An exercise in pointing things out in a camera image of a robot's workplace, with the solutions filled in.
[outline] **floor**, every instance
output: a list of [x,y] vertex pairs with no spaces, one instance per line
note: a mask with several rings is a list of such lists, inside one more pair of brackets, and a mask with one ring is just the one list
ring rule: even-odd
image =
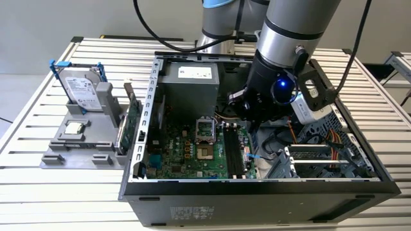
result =
[[[0,74],[0,117],[13,121],[45,75]],[[0,138],[9,123],[0,120]]]

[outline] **orange wire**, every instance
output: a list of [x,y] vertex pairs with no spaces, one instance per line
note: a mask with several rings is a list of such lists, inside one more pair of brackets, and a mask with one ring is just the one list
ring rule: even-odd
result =
[[293,130],[292,130],[292,127],[290,127],[290,123],[289,123],[289,119],[290,117],[288,117],[288,127],[289,127],[289,132],[290,132],[290,135],[292,135],[292,142],[293,144],[296,144],[296,137],[294,137],[294,133],[293,133]]
[[[332,137],[332,142],[333,142],[333,133],[332,133],[332,130],[329,130],[329,133],[330,133],[330,137]],[[333,152],[333,148],[330,148],[330,160],[334,160],[334,152]]]
[[338,139],[338,143],[341,143],[341,138],[340,138],[338,134],[333,130],[330,130],[330,131],[333,132],[336,138]]

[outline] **black cable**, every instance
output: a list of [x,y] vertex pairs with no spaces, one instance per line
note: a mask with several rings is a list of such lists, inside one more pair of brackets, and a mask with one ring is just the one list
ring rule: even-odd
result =
[[10,124],[13,123],[10,120],[3,119],[3,118],[1,118],[1,117],[0,117],[0,120],[3,120],[5,122],[7,122],[7,123],[10,123]]
[[262,149],[264,153],[266,153],[266,154],[274,153],[274,152],[272,151],[270,147],[269,147],[270,152],[266,150],[266,144],[269,143],[269,141],[270,141],[272,139],[273,139],[274,141],[277,141],[277,142],[278,142],[281,145],[284,145],[284,146],[288,146],[289,144],[292,144],[290,141],[285,141],[285,140],[282,140],[281,138],[278,138],[278,136],[277,136],[281,132],[284,132],[284,131],[286,131],[286,130],[289,130],[288,127],[277,128],[277,129],[268,135],[268,137],[265,138],[265,140],[264,140],[262,143],[261,143],[261,149]]
[[357,53],[358,44],[360,44],[358,43],[360,42],[360,36],[361,36],[361,31],[364,29],[364,24],[365,24],[368,11],[369,11],[370,2],[372,2],[372,0],[366,0],[364,11],[361,13],[361,18],[360,18],[360,22],[358,22],[358,30],[357,30],[357,35],[356,35],[356,38],[354,38],[353,48],[352,48],[348,64],[346,64],[346,67],[345,67],[345,70],[344,70],[344,74],[342,74],[342,77],[341,77],[341,81],[340,81],[340,84],[336,88],[336,94],[338,94],[341,89],[342,89],[344,82],[345,82],[346,77],[348,77],[349,68],[350,68],[356,53]]
[[385,82],[381,84],[381,86],[385,85],[385,83],[392,79],[393,76],[396,76],[396,74],[397,74],[397,72],[393,75],[390,75],[390,77],[385,80]]
[[140,12],[140,8],[138,8],[138,4],[137,4],[137,0],[133,0],[133,5],[134,5],[134,11],[136,11],[136,14],[137,14],[137,17],[138,17],[138,20],[145,28],[145,30],[148,31],[148,33],[152,35],[152,37],[164,45],[166,46],[169,49],[173,49],[174,51],[178,51],[178,52],[182,52],[182,53],[189,53],[189,52],[196,52],[196,51],[200,51],[200,50],[204,50],[205,48],[224,42],[224,41],[228,41],[228,40],[236,40],[237,37],[234,36],[225,36],[222,37],[221,39],[210,42],[209,44],[204,45],[204,46],[200,46],[200,47],[196,47],[196,48],[190,48],[190,49],[182,49],[182,48],[178,48],[173,45],[170,45],[168,42],[165,42],[165,40],[162,40],[157,35],[156,33],[150,30],[149,26],[146,25],[145,21],[144,21],[144,18],[142,18],[142,15],[141,15],[141,12]]
[[400,106],[404,106],[404,104],[405,104],[408,98],[409,98],[408,96],[404,98],[402,102],[400,103]]

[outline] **robotic arm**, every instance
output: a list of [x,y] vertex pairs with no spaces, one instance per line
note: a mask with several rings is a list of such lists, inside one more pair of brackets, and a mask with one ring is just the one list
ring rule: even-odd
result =
[[[232,34],[232,29],[241,28],[244,19],[246,24],[252,24],[249,21],[256,20],[254,25],[262,21],[245,88],[228,97],[229,106],[237,115],[250,122],[249,132],[257,129],[261,122],[289,114],[290,103],[297,97],[312,111],[330,104],[336,91],[314,60],[306,62],[340,0],[270,0],[265,15],[261,13],[262,3],[268,1],[205,0],[204,6],[210,7],[210,2],[218,2],[218,7],[204,9],[200,45],[205,41],[209,42],[209,39],[216,39],[217,36]],[[237,7],[236,4],[241,2],[242,7]],[[226,10],[228,15],[232,9],[238,9],[238,11],[258,12],[261,16],[252,18],[244,14],[236,23],[225,23],[221,17],[226,17],[226,14],[221,16],[214,13],[213,18],[209,19],[210,11],[216,12],[221,9]],[[209,25],[209,21],[216,20],[220,23]],[[229,48],[228,41],[201,52],[221,53],[226,48]],[[313,86],[314,90],[309,90],[306,84]],[[300,90],[301,95],[292,95],[293,90],[294,92]]]

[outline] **silver robot arm segment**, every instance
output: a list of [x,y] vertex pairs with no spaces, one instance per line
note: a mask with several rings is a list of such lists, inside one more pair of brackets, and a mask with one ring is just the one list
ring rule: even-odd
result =
[[[268,0],[204,0],[202,28],[197,46],[230,36],[233,31],[253,33],[261,29]],[[233,54],[233,41],[224,41],[198,53]]]
[[[314,60],[309,60],[340,0],[270,0],[244,90],[228,97],[254,131],[261,122],[292,114],[300,90],[306,106],[320,110],[336,92]],[[316,96],[305,85],[310,81]]]
[[292,68],[296,48],[310,55],[340,0],[272,0],[256,44],[264,60]]

